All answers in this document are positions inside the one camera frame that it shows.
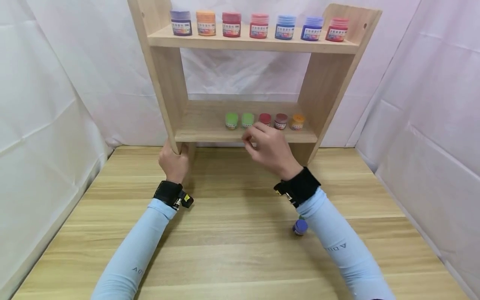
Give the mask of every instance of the orange jar lid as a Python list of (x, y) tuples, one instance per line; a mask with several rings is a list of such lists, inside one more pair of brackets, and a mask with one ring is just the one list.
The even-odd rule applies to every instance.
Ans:
[(305, 121), (305, 117), (301, 114), (295, 114), (293, 115), (293, 120), (295, 122), (304, 122)]
[(206, 23), (215, 23), (215, 12), (213, 11), (197, 11), (197, 21)]

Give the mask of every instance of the white fabric curtain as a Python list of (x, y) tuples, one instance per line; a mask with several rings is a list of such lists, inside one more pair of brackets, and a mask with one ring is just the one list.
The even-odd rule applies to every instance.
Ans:
[[(127, 1), (27, 0), (48, 41), (107, 144), (159, 145), (167, 134)], [(337, 0), (384, 13), (322, 146), (354, 146), (353, 135), (420, 0)], [(321, 15), (328, 0), (173, 0), (177, 9)], [(191, 99), (232, 95), (263, 101), (296, 101), (309, 55), (183, 49)]]
[(0, 0), (0, 299), (9, 299), (107, 159), (24, 0)]
[(480, 297), (479, 15), (477, 0), (421, 2), (357, 144), (472, 299)]

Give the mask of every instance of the blue paint jar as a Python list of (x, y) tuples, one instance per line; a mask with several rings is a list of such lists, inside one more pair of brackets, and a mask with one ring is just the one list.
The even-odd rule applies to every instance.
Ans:
[(307, 232), (308, 224), (305, 220), (298, 219), (292, 227), (293, 233), (302, 236)]
[(324, 19), (322, 17), (307, 17), (300, 38), (304, 41), (318, 41), (323, 25)]
[(275, 28), (275, 38), (289, 40), (293, 38), (296, 16), (281, 14), (278, 16)]
[(175, 36), (191, 36), (192, 21), (189, 11), (170, 11), (173, 35)]

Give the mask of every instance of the green paint jar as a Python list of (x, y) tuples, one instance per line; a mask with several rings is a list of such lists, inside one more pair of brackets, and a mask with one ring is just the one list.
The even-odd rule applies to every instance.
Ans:
[(249, 112), (244, 112), (241, 116), (241, 126), (243, 129), (247, 129), (253, 125), (253, 114)]
[(225, 126), (230, 129), (234, 130), (237, 128), (237, 123), (239, 122), (239, 116), (235, 112), (229, 112), (225, 115)]

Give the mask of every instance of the table surface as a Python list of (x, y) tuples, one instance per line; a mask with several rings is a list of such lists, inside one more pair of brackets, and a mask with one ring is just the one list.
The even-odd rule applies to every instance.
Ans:
[[(119, 147), (14, 300), (88, 299), (165, 174), (158, 147)], [(311, 163), (330, 200), (364, 240), (399, 300), (467, 299), (354, 149), (320, 149)], [(198, 148), (195, 204), (167, 227), (138, 299), (350, 299), (277, 179), (242, 148)]]

